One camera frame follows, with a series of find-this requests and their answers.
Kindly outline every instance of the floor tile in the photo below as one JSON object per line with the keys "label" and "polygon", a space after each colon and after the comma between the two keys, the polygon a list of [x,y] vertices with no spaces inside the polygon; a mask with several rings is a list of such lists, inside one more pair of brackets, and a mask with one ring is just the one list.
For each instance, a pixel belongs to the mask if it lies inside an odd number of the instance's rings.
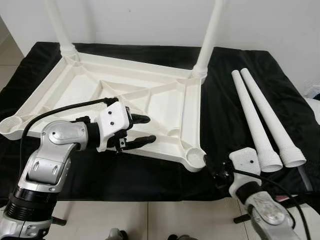
{"label": "floor tile", "polygon": [[18,66],[0,65],[0,91],[7,85]]}
{"label": "floor tile", "polygon": [[0,46],[0,65],[19,65],[23,58],[15,40],[9,35]]}
{"label": "floor tile", "polygon": [[247,240],[244,224],[234,224],[240,215],[232,198],[218,201],[150,202],[149,240],[167,240],[171,234],[188,234],[199,240]]}
{"label": "floor tile", "polygon": [[[310,231],[311,239],[320,239],[320,215],[310,206],[307,204],[301,205],[302,211],[305,215],[305,218],[307,220],[308,228]],[[296,207],[292,207],[289,209],[291,214],[293,215],[296,226],[294,231],[297,233],[297,235],[301,238],[301,240],[306,240],[306,234],[305,234],[305,229],[302,224],[302,220],[300,217],[300,214],[297,210]],[[248,234],[248,239],[249,240],[260,240],[261,238],[259,235],[256,233],[254,230],[252,224],[250,221],[246,221],[245,223],[245,228]]]}
{"label": "floor tile", "polygon": [[65,226],[52,225],[47,240],[105,240],[111,228],[125,230],[130,240],[147,240],[147,202],[59,202],[53,216],[69,210]]}

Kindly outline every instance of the white wall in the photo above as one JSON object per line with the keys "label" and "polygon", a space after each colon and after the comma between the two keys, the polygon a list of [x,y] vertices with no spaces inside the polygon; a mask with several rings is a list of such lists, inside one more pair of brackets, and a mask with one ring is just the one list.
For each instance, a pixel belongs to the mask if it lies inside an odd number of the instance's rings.
{"label": "white wall", "polygon": [[8,37],[9,31],[0,17],[0,44]]}
{"label": "white wall", "polygon": [[[73,42],[175,46],[201,45],[214,5],[214,0],[57,2]],[[319,0],[225,2],[218,46],[269,51],[301,93],[319,83]],[[2,0],[0,15],[25,55],[36,41],[56,41],[43,0]]]}

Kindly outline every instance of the black tablecloth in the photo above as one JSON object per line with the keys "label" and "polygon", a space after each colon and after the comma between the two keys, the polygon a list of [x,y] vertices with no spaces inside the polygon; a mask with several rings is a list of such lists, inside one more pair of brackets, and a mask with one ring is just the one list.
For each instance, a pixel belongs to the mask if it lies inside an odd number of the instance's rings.
{"label": "black tablecloth", "polygon": [[[82,53],[175,68],[192,69],[199,48],[76,44]],[[13,115],[61,58],[59,45],[38,42],[0,93],[0,120]],[[201,90],[201,147],[216,171],[230,152],[254,148],[231,71],[248,68],[293,142],[307,158],[304,165],[314,193],[320,192],[320,127],[314,113],[267,51],[214,49]],[[278,151],[271,135],[271,144]],[[30,154],[38,139],[26,141]],[[228,196],[207,168],[188,172],[181,164],[112,151],[74,152],[61,200],[180,201],[217,200]],[[7,199],[16,184],[19,141],[0,136],[0,198]],[[296,168],[268,175],[292,193],[308,192]]]}

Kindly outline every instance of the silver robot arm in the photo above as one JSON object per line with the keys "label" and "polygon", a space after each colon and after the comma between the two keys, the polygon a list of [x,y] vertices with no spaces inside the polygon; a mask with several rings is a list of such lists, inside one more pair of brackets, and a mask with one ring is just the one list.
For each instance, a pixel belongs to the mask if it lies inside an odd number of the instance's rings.
{"label": "silver robot arm", "polygon": [[[254,149],[244,148],[229,155],[236,170],[260,175],[258,156]],[[239,199],[251,216],[255,231],[262,240],[299,240],[292,229],[293,221],[288,211],[274,201],[261,188],[261,180],[234,173],[234,181],[229,188],[230,195]]]}
{"label": "silver robot arm", "polygon": [[90,122],[82,117],[74,122],[54,121],[40,136],[40,147],[29,157],[17,187],[9,197],[0,221],[0,240],[43,239],[52,224],[52,213],[71,166],[70,153],[89,145],[99,152],[115,147],[140,148],[156,137],[146,136],[127,142],[133,124],[148,123],[150,118],[131,114],[119,101],[108,106]]}

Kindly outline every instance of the tiled floor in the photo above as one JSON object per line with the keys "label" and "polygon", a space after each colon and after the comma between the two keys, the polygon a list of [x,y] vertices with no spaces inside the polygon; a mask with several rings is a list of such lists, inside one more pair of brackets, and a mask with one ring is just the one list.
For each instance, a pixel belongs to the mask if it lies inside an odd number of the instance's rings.
{"label": "tiled floor", "polygon": [[[0,45],[0,90],[14,74],[23,55],[12,37]],[[298,211],[295,231],[306,239]],[[320,239],[320,216],[304,205],[312,239]],[[213,202],[58,202],[54,216],[68,219],[66,226],[52,225],[48,240],[104,240],[111,228],[129,233],[130,240],[167,240],[170,234],[189,234],[199,240],[258,240],[249,221],[234,224],[244,213],[231,198]]]}

